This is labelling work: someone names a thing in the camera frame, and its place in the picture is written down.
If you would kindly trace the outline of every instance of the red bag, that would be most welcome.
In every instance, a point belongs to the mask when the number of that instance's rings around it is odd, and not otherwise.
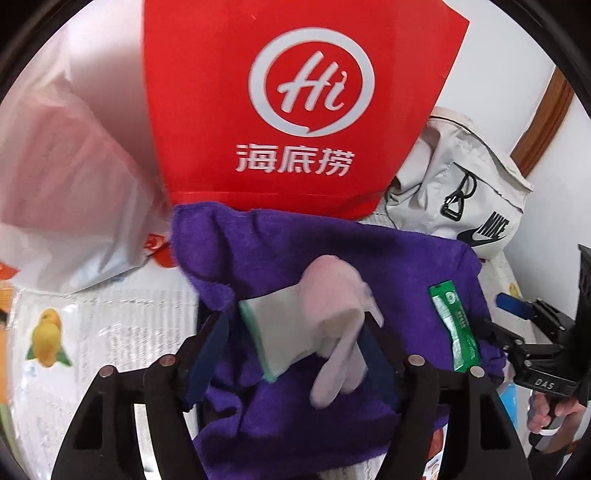
[[[173,203],[370,214],[468,22],[441,0],[146,0],[144,61]]]

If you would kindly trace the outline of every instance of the wooden trim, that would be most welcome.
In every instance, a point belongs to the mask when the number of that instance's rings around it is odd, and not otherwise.
[[[546,152],[562,125],[574,96],[574,90],[556,68],[534,119],[523,134],[511,157],[527,177]]]

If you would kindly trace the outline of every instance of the green leaf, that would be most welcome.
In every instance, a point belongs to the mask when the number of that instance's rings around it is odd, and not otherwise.
[[[70,359],[66,355],[66,352],[64,351],[63,347],[61,347],[60,351],[57,353],[57,361],[61,364],[64,364],[67,367],[72,366],[72,362],[70,361]]]

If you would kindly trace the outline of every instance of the translucent plastic bag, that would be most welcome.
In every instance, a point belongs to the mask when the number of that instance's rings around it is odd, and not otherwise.
[[[158,187],[72,93],[63,45],[0,106],[0,278],[71,293],[141,265],[168,225]]]

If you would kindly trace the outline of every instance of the purple cloth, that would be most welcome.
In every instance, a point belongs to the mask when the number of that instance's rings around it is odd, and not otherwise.
[[[385,328],[400,334],[409,353],[439,368],[453,368],[451,341],[428,288],[453,280],[468,317],[489,316],[477,279],[480,261],[455,240],[205,202],[176,207],[172,243],[201,299],[227,312],[240,300],[295,285],[321,255],[337,255],[369,284]],[[485,371],[502,376],[503,353],[483,342],[480,352]],[[367,379],[324,410],[310,405],[323,361],[310,356],[266,383],[245,326],[235,322],[206,394],[223,418],[194,441],[210,480],[287,479],[353,465],[388,449],[398,416]]]

